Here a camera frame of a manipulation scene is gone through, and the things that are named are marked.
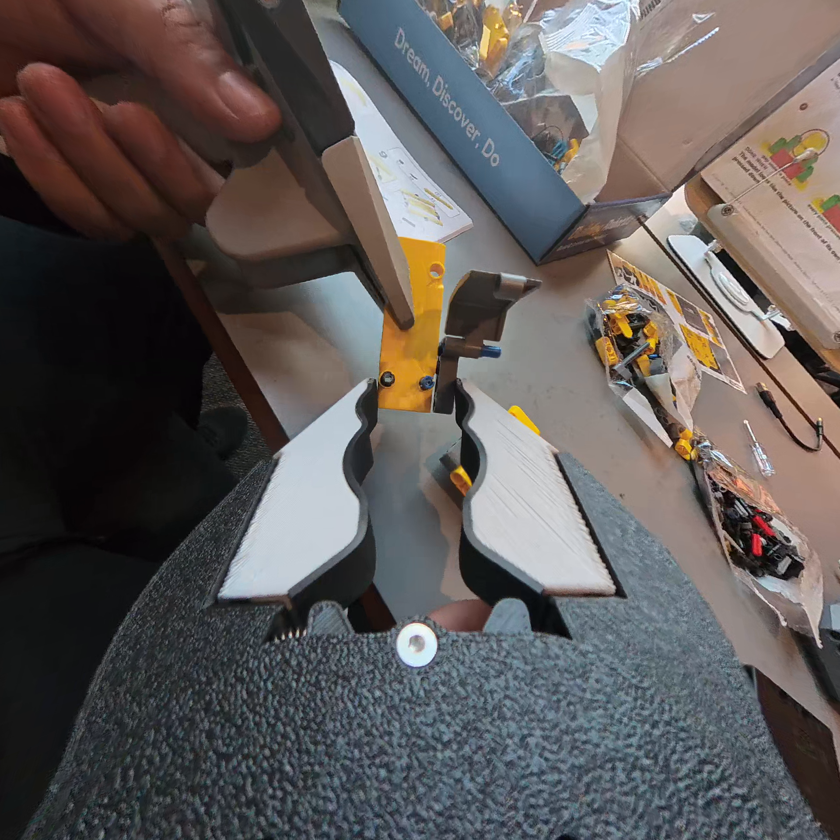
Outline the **yellow panel with curved grey panel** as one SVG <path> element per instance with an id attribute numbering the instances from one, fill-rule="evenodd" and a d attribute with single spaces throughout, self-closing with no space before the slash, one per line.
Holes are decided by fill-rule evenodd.
<path id="1" fill-rule="evenodd" d="M 509 310 L 542 282 L 473 269 L 444 304 L 444 245 L 400 238 L 411 281 L 414 324 L 401 329 L 384 316 L 378 405 L 413 413 L 450 414 L 462 359 L 498 359 Z"/>

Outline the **blue cardboard kit box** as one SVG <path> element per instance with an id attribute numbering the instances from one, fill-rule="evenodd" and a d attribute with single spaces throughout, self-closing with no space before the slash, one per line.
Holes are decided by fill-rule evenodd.
<path id="1" fill-rule="evenodd" d="M 605 200 L 583 204 L 417 2 L 339 14 L 536 265 L 629 236 L 671 197 L 619 143 Z"/>

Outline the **open instruction booklet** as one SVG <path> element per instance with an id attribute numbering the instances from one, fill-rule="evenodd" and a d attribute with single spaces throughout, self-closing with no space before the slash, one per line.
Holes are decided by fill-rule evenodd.
<path id="1" fill-rule="evenodd" d="M 361 84 L 337 62 L 330 65 L 397 235 L 444 244 L 473 228 L 467 213 L 399 141 Z"/>

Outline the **crumpled clear plastic bag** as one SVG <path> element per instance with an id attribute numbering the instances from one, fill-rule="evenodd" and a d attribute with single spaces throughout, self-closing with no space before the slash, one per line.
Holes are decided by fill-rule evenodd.
<path id="1" fill-rule="evenodd" d="M 588 204 L 607 182 L 635 81 L 717 33 L 713 2 L 570 1 L 538 26 L 550 85 L 583 108 L 588 134 L 562 177 Z"/>

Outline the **brown cardboard box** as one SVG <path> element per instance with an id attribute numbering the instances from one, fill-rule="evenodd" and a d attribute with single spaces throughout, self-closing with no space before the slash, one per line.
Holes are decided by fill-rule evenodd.
<path id="1" fill-rule="evenodd" d="M 834 1 L 643 2 L 639 63 L 599 198 L 675 190 L 838 42 Z"/>

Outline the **clear bag black red parts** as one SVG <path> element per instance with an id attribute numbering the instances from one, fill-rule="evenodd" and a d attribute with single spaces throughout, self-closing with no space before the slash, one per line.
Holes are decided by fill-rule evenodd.
<path id="1" fill-rule="evenodd" d="M 708 438 L 692 441 L 691 467 L 733 575 L 780 624 L 814 640 L 823 616 L 823 566 L 770 493 Z"/>

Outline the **person's black trousers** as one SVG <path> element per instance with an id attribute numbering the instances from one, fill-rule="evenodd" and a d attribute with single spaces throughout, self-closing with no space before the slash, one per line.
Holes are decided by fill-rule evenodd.
<path id="1" fill-rule="evenodd" d="M 82 238 L 2 156 L 1 832 L 44 797 L 150 579 L 268 456 L 146 239 Z"/>

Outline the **clear handled screwdriver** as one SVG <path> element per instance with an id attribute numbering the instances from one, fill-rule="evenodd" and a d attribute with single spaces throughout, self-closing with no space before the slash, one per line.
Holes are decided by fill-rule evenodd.
<path id="1" fill-rule="evenodd" d="M 763 478 L 771 478 L 775 475 L 775 469 L 770 458 L 754 433 L 750 421 L 744 419 L 742 422 L 749 436 L 752 457 L 759 473 Z"/>

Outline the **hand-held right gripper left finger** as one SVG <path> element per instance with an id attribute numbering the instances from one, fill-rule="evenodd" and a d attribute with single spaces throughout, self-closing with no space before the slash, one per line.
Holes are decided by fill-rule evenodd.
<path id="1" fill-rule="evenodd" d="M 362 483 L 373 466 L 377 387 L 363 380 L 273 458 L 217 594 L 221 603 L 356 602 L 373 582 Z"/>

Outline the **large clear bag of parts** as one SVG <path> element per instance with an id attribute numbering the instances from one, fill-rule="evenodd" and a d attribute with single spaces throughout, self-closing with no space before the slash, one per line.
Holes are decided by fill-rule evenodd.
<path id="1" fill-rule="evenodd" d="M 519 128 L 561 176 L 594 123 L 594 104 L 549 79 L 533 2 L 418 1 Z"/>

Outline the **yellow panel with grey beam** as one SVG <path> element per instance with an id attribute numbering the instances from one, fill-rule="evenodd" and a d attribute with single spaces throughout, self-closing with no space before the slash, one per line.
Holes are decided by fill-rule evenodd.
<path id="1" fill-rule="evenodd" d="M 508 413 L 515 417 L 521 424 L 529 428 L 533 433 L 541 436 L 537 425 L 531 420 L 519 406 L 511 406 Z M 448 480 L 454 487 L 455 492 L 461 497 L 465 497 L 471 488 L 472 481 L 464 467 L 461 465 L 461 438 L 458 437 L 444 453 L 440 456 L 440 465 L 448 474 Z"/>

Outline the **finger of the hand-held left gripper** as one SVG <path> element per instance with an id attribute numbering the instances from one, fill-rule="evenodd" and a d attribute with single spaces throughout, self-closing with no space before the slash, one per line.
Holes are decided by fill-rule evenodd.
<path id="1" fill-rule="evenodd" d="M 415 322 L 411 270 L 360 139 L 352 134 L 325 150 L 323 169 L 396 325 L 410 329 Z"/>

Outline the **black box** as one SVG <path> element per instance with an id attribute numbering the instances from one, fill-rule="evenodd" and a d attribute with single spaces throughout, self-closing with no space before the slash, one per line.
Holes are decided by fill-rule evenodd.
<path id="1" fill-rule="evenodd" d="M 794 639 L 801 655 L 822 693 L 834 704 L 839 704 L 839 640 L 834 631 L 821 634 L 822 645 L 813 637 L 795 633 Z"/>

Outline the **white monitor stand base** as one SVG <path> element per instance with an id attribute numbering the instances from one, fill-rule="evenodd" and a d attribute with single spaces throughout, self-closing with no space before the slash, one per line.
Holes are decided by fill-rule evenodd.
<path id="1" fill-rule="evenodd" d="M 670 235 L 667 246 L 678 262 L 702 286 L 735 330 L 764 360 L 771 360 L 784 347 L 783 338 L 772 322 L 775 313 L 762 310 L 741 283 L 722 263 L 721 245 L 705 242 L 691 234 Z"/>

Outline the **person's left hand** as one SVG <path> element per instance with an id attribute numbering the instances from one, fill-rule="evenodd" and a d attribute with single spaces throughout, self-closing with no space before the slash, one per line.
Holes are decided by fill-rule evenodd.
<path id="1" fill-rule="evenodd" d="M 136 70 L 211 133 L 246 144 L 280 126 L 188 2 L 2 2 L 2 138 L 49 210 L 90 238 L 178 239 L 222 180 L 154 112 L 90 98 L 83 77 Z"/>

